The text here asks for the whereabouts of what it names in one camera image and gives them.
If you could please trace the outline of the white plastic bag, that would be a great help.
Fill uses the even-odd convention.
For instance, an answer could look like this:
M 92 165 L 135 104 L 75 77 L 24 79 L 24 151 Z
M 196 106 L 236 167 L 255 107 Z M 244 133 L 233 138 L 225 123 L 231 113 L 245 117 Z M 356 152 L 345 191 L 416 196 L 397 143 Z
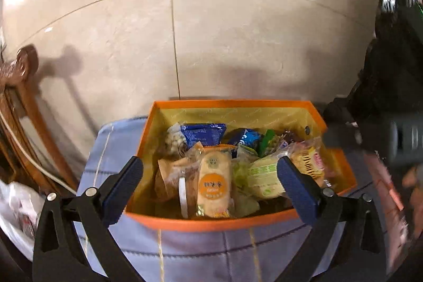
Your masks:
M 29 261 L 44 199 L 31 187 L 1 181 L 1 229 Z

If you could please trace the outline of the blue cloth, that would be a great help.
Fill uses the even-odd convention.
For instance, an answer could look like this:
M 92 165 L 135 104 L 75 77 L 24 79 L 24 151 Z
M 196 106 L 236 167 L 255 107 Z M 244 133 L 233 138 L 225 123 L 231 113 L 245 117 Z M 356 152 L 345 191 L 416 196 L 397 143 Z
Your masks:
M 78 193 L 100 186 L 136 154 L 145 117 L 98 131 Z M 146 281 L 274 281 L 297 253 L 310 227 L 298 219 L 224 232 L 154 230 L 122 215 L 109 228 Z

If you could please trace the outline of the green white snack packet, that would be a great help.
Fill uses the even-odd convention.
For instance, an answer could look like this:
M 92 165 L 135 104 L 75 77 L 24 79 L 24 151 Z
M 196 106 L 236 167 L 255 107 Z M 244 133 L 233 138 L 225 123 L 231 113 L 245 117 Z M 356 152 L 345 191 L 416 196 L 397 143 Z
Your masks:
M 270 200 L 285 195 L 285 188 L 278 178 L 278 157 L 269 155 L 254 161 L 247 169 L 247 187 L 252 195 Z

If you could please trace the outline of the brown paper snack packet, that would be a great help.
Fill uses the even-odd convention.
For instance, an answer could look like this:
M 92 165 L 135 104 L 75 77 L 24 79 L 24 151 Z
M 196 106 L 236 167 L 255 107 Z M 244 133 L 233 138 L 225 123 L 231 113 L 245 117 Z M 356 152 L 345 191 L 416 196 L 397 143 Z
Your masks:
M 178 197 L 178 181 L 185 178 L 186 199 L 195 205 L 198 192 L 199 161 L 182 158 L 176 161 L 160 159 L 155 177 L 154 191 L 159 202 Z

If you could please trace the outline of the orange label biscuit packet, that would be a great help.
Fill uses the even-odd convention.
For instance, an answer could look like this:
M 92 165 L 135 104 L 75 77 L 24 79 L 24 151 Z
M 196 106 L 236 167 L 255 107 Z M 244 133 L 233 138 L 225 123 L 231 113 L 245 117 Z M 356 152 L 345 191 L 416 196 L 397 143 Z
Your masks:
M 200 160 L 196 215 L 230 218 L 232 207 L 232 153 L 211 150 Z

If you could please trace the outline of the orange cardboard snack box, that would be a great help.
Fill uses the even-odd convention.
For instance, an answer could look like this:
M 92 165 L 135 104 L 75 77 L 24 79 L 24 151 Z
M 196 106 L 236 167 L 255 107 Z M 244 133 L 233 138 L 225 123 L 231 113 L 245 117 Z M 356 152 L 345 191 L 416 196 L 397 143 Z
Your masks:
M 272 225 L 298 218 L 294 209 L 249 218 L 223 220 L 177 220 L 155 215 L 153 184 L 158 169 L 158 149 L 173 124 L 225 123 L 227 130 L 290 129 L 302 139 L 322 135 L 327 129 L 317 109 L 309 101 L 261 99 L 194 99 L 156 101 L 148 115 L 137 156 L 143 163 L 143 177 L 126 206 L 125 214 L 155 230 L 178 232 L 222 232 Z

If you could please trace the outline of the blue snack packet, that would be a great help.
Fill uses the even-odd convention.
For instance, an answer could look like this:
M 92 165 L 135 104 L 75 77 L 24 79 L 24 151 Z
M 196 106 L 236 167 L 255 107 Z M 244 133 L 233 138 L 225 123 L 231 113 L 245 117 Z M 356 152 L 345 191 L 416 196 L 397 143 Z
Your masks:
M 188 149 L 197 142 L 203 146 L 219 145 L 227 126 L 223 123 L 183 124 L 180 131 L 186 139 Z

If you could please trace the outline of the carved wooden furniture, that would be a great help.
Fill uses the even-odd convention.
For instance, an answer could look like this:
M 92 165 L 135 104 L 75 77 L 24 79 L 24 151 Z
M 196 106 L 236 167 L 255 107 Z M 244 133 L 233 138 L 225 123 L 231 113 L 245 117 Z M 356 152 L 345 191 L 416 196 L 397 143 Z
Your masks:
M 36 99 L 38 53 L 34 45 L 1 60 L 1 180 L 37 192 L 76 193 L 78 180 L 60 152 Z

